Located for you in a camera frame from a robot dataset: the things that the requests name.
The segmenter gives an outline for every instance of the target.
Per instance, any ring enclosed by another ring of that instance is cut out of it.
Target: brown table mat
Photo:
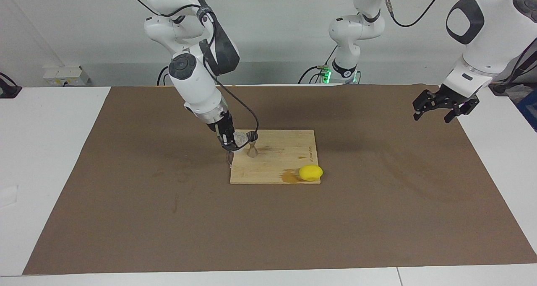
[[[424,88],[233,88],[315,130],[321,185],[230,185],[173,87],[112,88],[24,274],[537,263],[458,121],[413,120]]]

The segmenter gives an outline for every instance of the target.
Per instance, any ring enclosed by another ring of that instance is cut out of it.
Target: white wall
[[[82,65],[97,86],[153,85],[169,54],[143,30],[148,11],[135,0],[14,0],[66,65]],[[397,18],[410,22],[430,0],[392,0]],[[445,31],[457,0],[438,0],[416,26],[403,29],[387,11],[386,31],[360,43],[362,83],[438,83],[464,47]],[[354,14],[352,0],[207,0],[237,43],[241,64],[226,83],[294,83],[322,64],[334,47],[328,24]],[[50,55],[32,40],[0,0],[0,70],[22,86],[42,86]]]

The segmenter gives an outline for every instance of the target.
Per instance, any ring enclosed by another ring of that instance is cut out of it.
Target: yellow lemon
[[[304,181],[316,181],[323,175],[323,169],[320,166],[311,164],[309,166],[301,167],[299,175]]]

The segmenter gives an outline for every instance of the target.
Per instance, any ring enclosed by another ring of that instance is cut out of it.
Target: blue object
[[[516,107],[537,132],[537,90],[522,99]]]

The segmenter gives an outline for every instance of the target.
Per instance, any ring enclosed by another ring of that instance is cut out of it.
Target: white table
[[[19,276],[109,88],[25,88],[0,99],[0,188],[18,185],[0,209],[0,284],[535,286],[537,265]],[[537,133],[507,97],[487,89],[459,118],[531,246],[537,250]]]

